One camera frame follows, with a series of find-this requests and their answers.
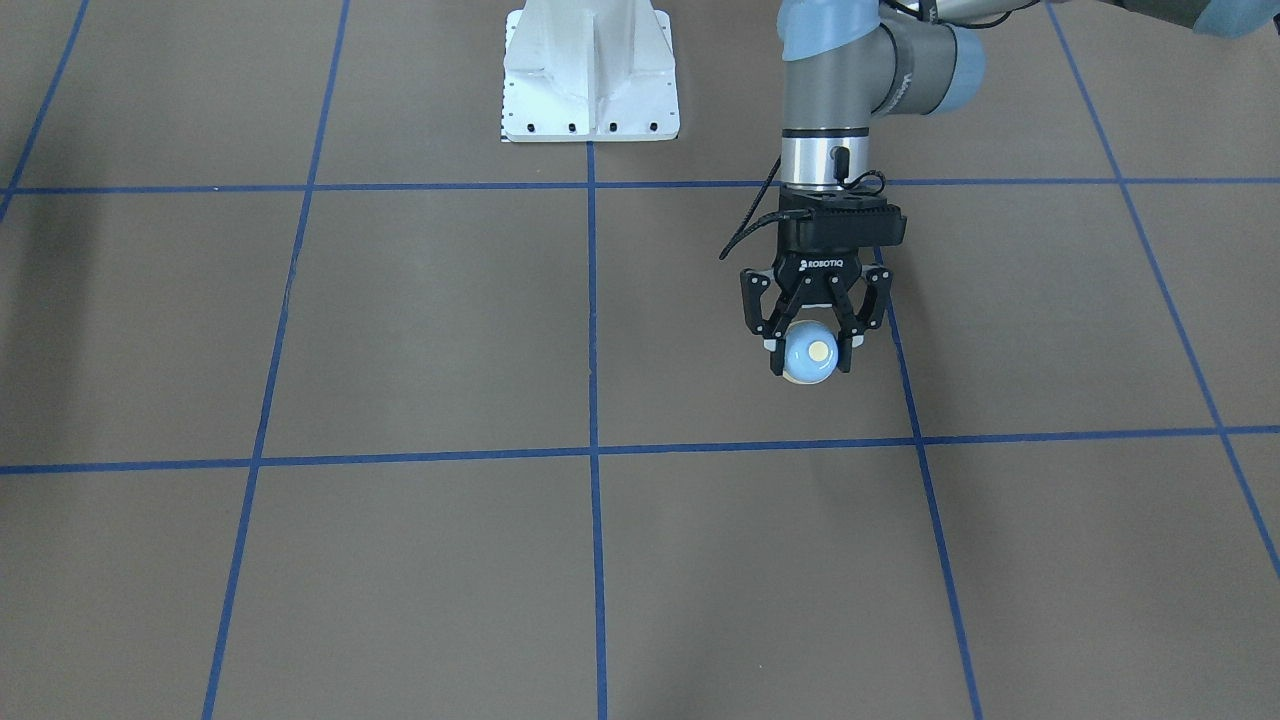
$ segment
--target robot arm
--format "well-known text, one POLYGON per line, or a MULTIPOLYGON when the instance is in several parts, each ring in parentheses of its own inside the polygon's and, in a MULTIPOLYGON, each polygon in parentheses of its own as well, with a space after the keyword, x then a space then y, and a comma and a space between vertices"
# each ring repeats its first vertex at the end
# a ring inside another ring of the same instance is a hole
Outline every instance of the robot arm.
MULTIPOLYGON (((1132 12, 1235 37, 1280 12, 1280 0, 1108 0, 1132 12)), ((764 341, 776 375, 801 384, 847 373, 852 350, 883 324, 891 272, 868 250, 899 245, 901 210, 882 195, 868 167, 872 120, 945 113, 977 94, 986 68, 973 28, 993 27, 1027 0, 785 0, 778 35, 786 61, 782 154, 774 174, 778 210, 750 223, 755 205, 721 252, 777 224, 777 252, 765 269, 740 274, 748 329, 764 341), (972 20, 995 20, 969 24, 972 20), (762 301, 773 290, 772 311, 762 301), (855 309, 850 293, 861 295, 855 309), (838 331, 796 322, 829 307, 838 331)))

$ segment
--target blue ball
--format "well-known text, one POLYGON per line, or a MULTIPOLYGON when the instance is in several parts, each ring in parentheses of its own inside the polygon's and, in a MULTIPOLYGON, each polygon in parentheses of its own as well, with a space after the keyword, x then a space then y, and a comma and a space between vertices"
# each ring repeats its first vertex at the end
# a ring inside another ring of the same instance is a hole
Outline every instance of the blue ball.
POLYGON ((817 320, 801 320, 787 328, 782 377, 797 384, 814 384, 836 370, 840 348, 836 336, 817 320))

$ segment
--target white mounting plate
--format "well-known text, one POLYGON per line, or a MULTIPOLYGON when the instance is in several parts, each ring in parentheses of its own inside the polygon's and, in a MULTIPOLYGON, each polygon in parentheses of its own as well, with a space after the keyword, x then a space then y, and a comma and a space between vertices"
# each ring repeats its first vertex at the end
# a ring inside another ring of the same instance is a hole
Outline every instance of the white mounting plate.
MULTIPOLYGON (((506 67, 502 94, 502 140, 503 142, 640 142, 673 140, 680 133, 680 102, 676 90, 675 54, 672 51, 671 17, 662 10, 652 10, 646 1, 637 3, 636 33, 649 29, 664 42, 645 42, 641 37, 639 50, 632 47, 613 47, 602 53, 595 44, 602 36, 617 37, 600 32, 584 33, 585 40, 571 50, 570 56, 577 65, 561 68, 562 76, 581 78, 585 69, 585 87, 573 92, 557 82, 554 59, 563 54, 541 53, 541 67, 513 69, 506 67), (643 13, 652 12, 657 20, 643 22, 643 13), (646 54, 637 56, 640 67, 660 67, 669 69, 639 70, 630 73, 608 73, 602 65, 605 61, 627 61, 631 53, 646 54), (608 77, 620 78, 612 85, 608 77)), ((511 42, 520 27, 525 10, 513 10, 507 15, 506 47, 511 59, 511 42)), ((584 15, 589 23, 599 22, 600 15, 584 15)), ((538 41, 550 37, 541 28, 529 28, 529 35, 538 32, 538 41)))

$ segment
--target yellow circle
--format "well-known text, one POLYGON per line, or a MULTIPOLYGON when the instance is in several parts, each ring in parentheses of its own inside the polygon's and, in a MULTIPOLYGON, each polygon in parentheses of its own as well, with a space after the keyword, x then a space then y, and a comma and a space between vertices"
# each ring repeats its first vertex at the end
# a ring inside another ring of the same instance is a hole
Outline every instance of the yellow circle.
POLYGON ((809 343, 809 359, 814 363, 824 363, 827 357, 831 357, 831 348, 827 347, 826 342, 814 341, 809 343))

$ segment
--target blue joint cap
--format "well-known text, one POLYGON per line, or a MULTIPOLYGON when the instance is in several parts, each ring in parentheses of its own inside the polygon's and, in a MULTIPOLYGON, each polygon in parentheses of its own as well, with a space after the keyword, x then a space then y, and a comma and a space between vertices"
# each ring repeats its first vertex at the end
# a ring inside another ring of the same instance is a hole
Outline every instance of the blue joint cap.
POLYGON ((879 27, 879 0, 782 0, 778 37, 783 60, 822 55, 879 27))
POLYGON ((1280 0, 1211 0, 1193 31, 1219 37, 1244 37, 1280 14, 1280 0))
POLYGON ((929 115, 964 108, 974 95, 978 95, 982 77, 987 73, 987 53, 982 49, 978 33, 963 27, 947 27, 956 36, 956 69, 951 73, 951 85, 942 96, 942 102, 938 102, 938 106, 928 113, 929 115))
POLYGON ((836 336, 818 320, 801 320, 787 328, 782 377, 803 386, 831 377, 840 360, 836 336))

